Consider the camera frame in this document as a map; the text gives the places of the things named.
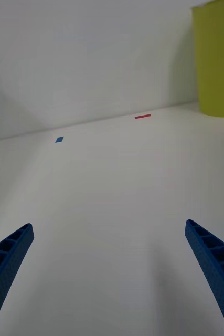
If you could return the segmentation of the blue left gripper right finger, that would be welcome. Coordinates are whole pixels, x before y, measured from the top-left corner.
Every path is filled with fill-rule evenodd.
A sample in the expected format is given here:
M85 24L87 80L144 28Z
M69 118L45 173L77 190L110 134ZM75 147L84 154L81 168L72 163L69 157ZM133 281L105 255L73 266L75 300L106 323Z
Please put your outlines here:
M185 237L224 317L224 242L191 219Z

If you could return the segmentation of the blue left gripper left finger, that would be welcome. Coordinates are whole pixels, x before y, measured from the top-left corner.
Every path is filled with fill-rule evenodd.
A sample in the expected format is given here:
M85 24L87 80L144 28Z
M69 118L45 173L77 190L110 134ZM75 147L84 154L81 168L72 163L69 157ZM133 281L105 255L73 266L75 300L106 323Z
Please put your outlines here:
M33 226L27 223L0 241L0 310L33 240Z

